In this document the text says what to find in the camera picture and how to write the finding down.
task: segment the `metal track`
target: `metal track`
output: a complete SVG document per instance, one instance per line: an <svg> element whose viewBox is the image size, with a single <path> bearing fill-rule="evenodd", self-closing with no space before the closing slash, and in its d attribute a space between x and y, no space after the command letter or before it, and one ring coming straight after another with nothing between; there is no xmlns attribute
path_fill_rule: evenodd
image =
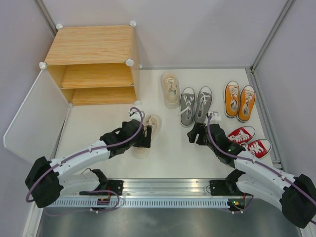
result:
<svg viewBox="0 0 316 237"><path fill-rule="evenodd" d="M49 207L113 207L118 199L112 197L108 205L99 205L97 197L62 197ZM127 208L229 208L228 198L124 198L118 207Z"/></svg>
<svg viewBox="0 0 316 237"><path fill-rule="evenodd" d="M278 149L279 145L277 142L276 135L274 133L273 124L271 122L271 118L269 116L269 112L267 110L267 106L262 95L258 79L256 77L256 73L253 72L253 70L251 70L250 68L246 69L246 73L248 76L249 83L253 86L253 88L256 91L256 106L258 108L259 117L263 120L262 122L265 125L264 132L266 132L272 144L272 148L270 151L272 163L275 168L283 169L281 152Z"/></svg>

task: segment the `orange sneaker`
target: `orange sneaker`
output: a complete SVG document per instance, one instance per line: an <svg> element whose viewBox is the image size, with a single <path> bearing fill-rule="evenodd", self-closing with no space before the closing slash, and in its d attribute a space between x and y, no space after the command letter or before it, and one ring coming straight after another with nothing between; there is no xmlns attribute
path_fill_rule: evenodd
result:
<svg viewBox="0 0 316 237"><path fill-rule="evenodd" d="M250 119L255 99L256 93L252 86L245 86L240 94L240 108L237 117L240 122L247 122Z"/></svg>
<svg viewBox="0 0 316 237"><path fill-rule="evenodd" d="M225 115L234 118L238 114L239 86L236 81L230 81L224 90Z"/></svg>

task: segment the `beige shoe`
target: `beige shoe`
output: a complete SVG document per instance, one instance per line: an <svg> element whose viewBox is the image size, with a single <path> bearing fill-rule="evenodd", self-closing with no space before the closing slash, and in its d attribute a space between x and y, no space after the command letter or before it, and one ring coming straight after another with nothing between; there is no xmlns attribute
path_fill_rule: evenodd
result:
<svg viewBox="0 0 316 237"><path fill-rule="evenodd" d="M147 134L147 127L152 126L152 137L151 137L151 146L153 144L153 139L157 136L157 133L161 128L161 118L158 115L149 115L144 120L144 131L145 135ZM148 156L150 148L145 147L133 147L132 152L133 155L138 159L144 159Z"/></svg>
<svg viewBox="0 0 316 237"><path fill-rule="evenodd" d="M161 77L161 85L164 94L164 104L169 109L175 109L179 105L179 83L172 73L164 73Z"/></svg>

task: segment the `white cabinet door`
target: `white cabinet door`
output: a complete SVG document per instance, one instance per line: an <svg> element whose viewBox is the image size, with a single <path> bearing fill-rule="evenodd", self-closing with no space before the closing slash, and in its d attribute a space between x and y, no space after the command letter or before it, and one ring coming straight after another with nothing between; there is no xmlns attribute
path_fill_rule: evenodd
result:
<svg viewBox="0 0 316 237"><path fill-rule="evenodd" d="M3 137L4 147L30 163L50 159L68 109L53 78L42 70Z"/></svg>

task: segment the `sneaker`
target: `sneaker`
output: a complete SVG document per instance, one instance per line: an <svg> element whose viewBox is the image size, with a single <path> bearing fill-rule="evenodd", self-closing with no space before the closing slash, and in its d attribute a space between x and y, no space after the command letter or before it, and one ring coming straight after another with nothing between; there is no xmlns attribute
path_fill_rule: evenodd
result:
<svg viewBox="0 0 316 237"><path fill-rule="evenodd" d="M152 137L151 144L153 139L157 136L157 133L161 128L161 118L158 115L149 115L146 119L144 119L144 131L145 135L147 134L147 127L152 126ZM132 147L133 155L138 159L144 159L148 156L150 148L145 147Z"/></svg>
<svg viewBox="0 0 316 237"><path fill-rule="evenodd" d="M236 81L230 81L224 90L225 115L234 118L238 114L239 85Z"/></svg>
<svg viewBox="0 0 316 237"><path fill-rule="evenodd" d="M194 90L190 87L185 88L180 96L180 123L184 127L192 125L195 99Z"/></svg>
<svg viewBox="0 0 316 237"><path fill-rule="evenodd" d="M212 90L208 86L203 87L199 91L197 96L197 109L193 117L194 122L204 123L206 114L211 107L212 98Z"/></svg>
<svg viewBox="0 0 316 237"><path fill-rule="evenodd" d="M267 139L259 139L249 144L241 144L246 150L250 151L256 158L262 158L271 150L271 142Z"/></svg>
<svg viewBox="0 0 316 237"><path fill-rule="evenodd" d="M164 94L164 104L169 109L175 109L179 105L179 83L172 73L164 73L161 77L161 85Z"/></svg>
<svg viewBox="0 0 316 237"><path fill-rule="evenodd" d="M240 145L241 143L250 142L251 139L255 136L256 131L251 126L240 127L236 129L234 132L229 134L227 137L229 140Z"/></svg>
<svg viewBox="0 0 316 237"><path fill-rule="evenodd" d="M255 104L256 93L252 86L247 85L240 94L240 108L238 112L238 120L247 122L250 119L252 108Z"/></svg>

